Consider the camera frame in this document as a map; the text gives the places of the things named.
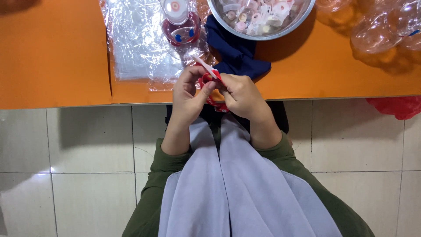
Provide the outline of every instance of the green sleeve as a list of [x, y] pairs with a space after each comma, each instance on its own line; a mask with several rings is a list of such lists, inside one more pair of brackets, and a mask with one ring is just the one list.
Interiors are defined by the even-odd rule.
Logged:
[[304, 165], [295, 158], [287, 136], [282, 132], [282, 140], [273, 148], [257, 152], [275, 163], [280, 170], [304, 179], [320, 198], [334, 219], [343, 237], [373, 237], [374, 234], [364, 220], [337, 196], [330, 193]]
[[162, 138], [157, 140], [148, 181], [122, 237], [158, 236], [161, 202], [167, 178], [181, 171], [192, 155], [191, 150], [178, 156], [167, 155], [161, 150], [161, 144]]

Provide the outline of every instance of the metal bowl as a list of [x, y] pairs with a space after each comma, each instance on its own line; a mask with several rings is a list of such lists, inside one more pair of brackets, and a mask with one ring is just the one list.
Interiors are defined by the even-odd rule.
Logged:
[[268, 33], [262, 35], [247, 35], [233, 29], [227, 22], [226, 14], [222, 10], [222, 4], [218, 0], [207, 0], [209, 8], [216, 20], [232, 34], [248, 40], [273, 40], [295, 30], [310, 14], [316, 0], [295, 0], [294, 7], [289, 16], [280, 27], [270, 27]]

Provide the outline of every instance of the red plastic packaging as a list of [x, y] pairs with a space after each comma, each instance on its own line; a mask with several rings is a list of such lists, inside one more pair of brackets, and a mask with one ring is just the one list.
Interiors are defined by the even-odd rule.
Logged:
[[399, 120], [421, 113], [421, 96], [366, 98], [380, 113], [394, 115]]

